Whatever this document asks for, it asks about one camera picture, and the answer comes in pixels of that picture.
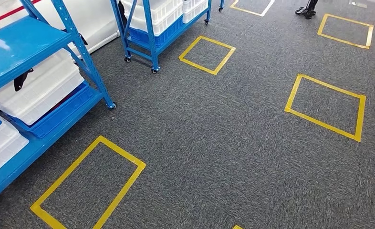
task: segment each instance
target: white wall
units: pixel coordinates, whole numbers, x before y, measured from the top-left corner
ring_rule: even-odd
[[[109,0],[63,0],[78,31],[93,52],[117,37],[117,25]],[[42,0],[34,4],[45,19],[55,28],[64,29],[52,2]],[[0,0],[0,16],[21,6],[19,0]],[[0,28],[27,15],[26,10],[17,12],[0,21]],[[72,50],[78,51],[71,44]]]

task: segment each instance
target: yellow floor marking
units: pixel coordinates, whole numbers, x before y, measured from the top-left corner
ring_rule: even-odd
[[[271,6],[274,4],[275,0],[271,0],[268,4],[268,6],[263,10],[262,13],[255,13],[255,12],[252,12],[252,11],[249,11],[249,10],[246,10],[246,9],[242,9],[242,8],[239,8],[239,7],[236,7],[235,5],[239,2],[240,0],[235,0],[235,2],[233,4],[231,4],[230,8],[233,8],[233,9],[236,9],[236,10],[240,10],[242,12],[245,12],[245,13],[250,13],[250,14],[254,14],[254,15],[257,15],[257,16],[265,16],[266,12],[268,12],[268,10],[271,8]]]
[[[129,178],[129,180],[126,182],[126,184],[123,186],[123,188],[120,190],[120,192],[117,194],[115,199],[112,201],[112,203],[109,205],[109,207],[106,209],[106,211],[103,213],[103,215],[99,218],[98,222],[95,224],[94,229],[99,229],[103,226],[103,224],[106,222],[106,220],[109,218],[109,216],[112,214],[116,206],[119,204],[119,202],[122,200],[122,198],[125,196],[129,188],[133,185],[137,177],[140,175],[141,171],[146,167],[145,163],[140,161],[135,156],[129,154],[122,148],[116,146],[111,141],[107,140],[103,136],[99,136],[97,139],[92,142],[90,146],[68,167],[68,169],[43,193],[43,195],[34,202],[34,204],[30,207],[30,209],[38,216],[40,217],[44,222],[46,222],[50,227],[53,229],[64,229],[66,228],[64,225],[62,225],[58,220],[56,220],[53,216],[51,216],[48,212],[43,210],[40,205],[48,198],[51,193],[77,168],[77,166],[86,158],[86,156],[89,155],[90,152],[99,144],[103,143],[121,156],[125,157],[127,160],[131,161],[137,166],[137,169],[134,171],[132,176]]]
[[[350,96],[353,96],[353,97],[359,99],[359,109],[358,109],[358,113],[357,113],[356,130],[355,130],[355,134],[354,135],[351,134],[351,133],[348,133],[348,132],[346,132],[344,130],[341,130],[339,128],[336,128],[334,126],[331,126],[329,124],[326,124],[326,123],[323,123],[321,121],[318,121],[318,120],[316,120],[314,118],[311,118],[311,117],[309,117],[309,116],[307,116],[305,114],[302,114],[302,113],[300,113],[298,111],[292,110],[293,100],[294,100],[294,97],[296,96],[297,89],[299,88],[300,81],[302,80],[302,78],[307,79],[307,80],[311,80],[311,81],[313,81],[315,83],[318,83],[320,85],[323,85],[325,87],[331,88],[333,90],[342,92],[344,94],[347,94],[347,95],[350,95]],[[348,138],[351,138],[351,139],[353,139],[355,141],[360,142],[362,140],[362,126],[363,126],[363,117],[365,115],[365,103],[366,103],[366,96],[364,96],[362,94],[355,94],[353,92],[344,90],[342,88],[335,87],[335,86],[330,85],[328,83],[319,81],[319,80],[314,79],[312,77],[309,77],[307,75],[298,74],[297,78],[296,78],[296,81],[294,82],[294,86],[293,86],[292,92],[290,93],[289,99],[287,100],[287,104],[286,104],[286,107],[284,108],[284,111],[292,113],[293,115],[299,116],[300,118],[304,118],[305,120],[308,120],[308,121],[310,121],[312,123],[315,123],[317,125],[320,125],[320,126],[325,127],[325,128],[327,128],[329,130],[332,130],[334,132],[337,132],[337,133],[339,133],[341,135],[344,135],[344,136],[346,136]]]
[[[209,41],[209,42],[213,42],[215,44],[218,44],[218,45],[221,45],[223,47],[226,47],[226,48],[229,48],[230,51],[227,53],[227,55],[224,57],[224,59],[220,62],[220,64],[216,67],[216,69],[214,70],[211,70],[211,69],[208,69],[206,67],[203,67],[197,63],[193,63],[192,61],[188,61],[185,59],[185,56],[186,54],[193,49],[193,47],[201,40],[206,40],[206,41]],[[207,38],[207,37],[204,37],[204,36],[199,36],[198,38],[196,38],[196,40],[191,43],[191,45],[189,45],[189,47],[183,51],[183,53],[179,56],[179,59],[180,61],[182,62],[185,62],[189,65],[192,65],[193,67],[196,67],[196,68],[199,68],[203,71],[206,71],[210,74],[213,74],[213,75],[217,75],[217,73],[219,73],[220,69],[225,65],[225,63],[227,62],[227,60],[231,57],[231,55],[235,52],[235,48],[230,46],[230,45],[227,45],[227,44],[224,44],[224,43],[221,43],[219,41],[216,41],[216,40],[213,40],[213,39],[210,39],[210,38]]]
[[[342,39],[339,39],[339,38],[336,38],[336,37],[333,37],[333,36],[330,36],[330,35],[323,34],[323,29],[324,29],[324,26],[325,26],[325,23],[326,23],[326,20],[327,20],[328,17],[338,18],[338,19],[341,19],[341,20],[345,20],[345,21],[349,21],[349,22],[353,22],[353,23],[368,26],[369,31],[367,33],[366,45],[356,44],[356,43],[345,41],[345,40],[342,40]],[[317,34],[320,35],[320,36],[335,40],[337,42],[350,44],[350,45],[353,45],[353,46],[356,46],[356,47],[359,47],[359,48],[369,49],[370,45],[372,44],[373,28],[374,28],[374,25],[371,25],[371,24],[367,24],[367,23],[363,23],[363,22],[359,22],[359,21],[355,21],[355,20],[351,20],[351,19],[347,19],[347,18],[343,18],[343,17],[338,17],[338,16],[335,16],[335,15],[326,13],[326,14],[324,14],[323,20],[321,21],[321,25],[320,25],[320,28],[318,29]]]

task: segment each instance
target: shelf post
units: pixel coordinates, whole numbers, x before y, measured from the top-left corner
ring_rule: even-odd
[[[210,13],[211,13],[211,0],[208,0],[208,10],[207,10],[207,17],[206,20],[210,20]]]
[[[63,0],[51,0],[52,4],[54,5],[55,9],[58,12],[58,15],[60,16],[62,22],[64,23],[65,28],[67,29],[67,32],[72,35],[73,43],[75,47],[78,49],[79,54],[82,56],[83,61],[85,62],[85,65],[88,69],[84,69],[85,72],[88,74],[88,76],[91,78],[91,80],[96,84],[99,91],[103,94],[103,98],[106,101],[106,105],[109,108],[115,108],[115,104],[113,100],[109,96],[109,92],[107,91],[102,78],[99,75],[98,70],[96,69],[94,62],[92,61],[92,58],[85,47],[81,36],[78,33],[78,30],[75,27],[75,24],[73,20],[71,19],[71,16],[65,7]]]
[[[154,29],[152,26],[151,8],[150,8],[149,0],[143,0],[143,5],[144,5],[144,13],[146,15],[148,37],[150,41],[149,45],[150,45],[151,58],[152,58],[152,70],[159,71],[158,53],[156,51],[156,46],[155,46],[155,36],[154,36]]]
[[[130,47],[130,44],[127,40],[127,31],[125,30],[124,21],[120,13],[119,6],[117,5],[116,0],[110,0],[110,3],[112,4],[113,13],[115,14],[117,27],[119,28],[120,39],[122,40],[123,47],[125,50],[125,57],[131,58],[131,53],[129,50],[127,50],[127,48]],[[132,16],[129,16],[128,18],[129,18],[128,22],[130,23]]]

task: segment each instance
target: storage rack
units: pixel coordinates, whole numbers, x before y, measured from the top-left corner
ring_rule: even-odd
[[[127,20],[127,25],[124,27],[123,20],[120,14],[119,7],[117,5],[116,0],[110,0],[113,11],[115,13],[117,26],[119,27],[121,41],[123,43],[123,47],[125,49],[125,61],[130,62],[131,61],[131,53],[137,54],[141,57],[144,57],[152,62],[152,69],[151,72],[156,74],[159,71],[159,65],[158,65],[158,55],[164,51],[172,42],[174,42],[183,32],[185,32],[187,29],[189,29],[192,24],[194,24],[201,16],[203,16],[205,13],[207,13],[207,17],[204,20],[204,23],[207,25],[210,21],[210,11],[211,11],[211,0],[208,0],[208,7],[202,11],[198,16],[196,16],[194,19],[189,21],[189,23],[183,24],[181,28],[179,28],[177,31],[175,31],[171,37],[167,39],[165,43],[163,43],[161,46],[156,47],[155,45],[155,37],[154,37],[154,30],[152,25],[152,18],[151,18],[151,9],[149,0],[143,0],[144,5],[144,13],[147,23],[147,30],[148,30],[148,37],[149,37],[149,43],[141,42],[141,41],[135,41],[130,36],[127,36],[128,30],[130,27],[131,20],[133,18],[134,9],[137,3],[137,0],[133,0],[133,5],[130,10],[130,15]],[[148,51],[150,51],[151,55],[144,54],[138,50],[135,50],[130,47],[130,43],[134,43]]]
[[[60,120],[61,122],[45,137],[36,138],[32,133],[20,130],[29,143],[0,168],[0,192],[102,98],[109,108],[116,107],[63,0],[51,1],[64,23],[65,31],[50,26],[30,0],[20,1],[29,15],[0,29],[0,87],[64,48],[96,84],[97,90],[91,88],[93,91],[91,98],[74,109],[74,112],[67,115],[65,119]],[[70,42],[74,43],[83,60],[80,60],[68,47]]]

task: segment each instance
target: gray carpet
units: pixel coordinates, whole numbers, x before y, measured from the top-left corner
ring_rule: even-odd
[[[375,26],[375,3],[320,0],[305,20],[294,14],[305,0],[276,0],[265,17],[232,2],[165,50],[156,75],[141,58],[125,63],[119,40],[97,50],[117,109],[100,102],[0,194],[0,228],[48,228],[30,206],[103,135],[147,164],[104,228],[375,229],[375,28],[369,50],[317,35],[324,13]],[[344,38],[365,39],[356,27]],[[217,76],[178,60],[200,35],[236,47]],[[195,52],[204,66],[218,58]],[[362,142],[284,112],[298,73],[366,95]],[[349,132],[356,106],[313,82],[293,103]],[[68,228],[91,227],[133,171],[104,147],[90,156],[43,204]]]

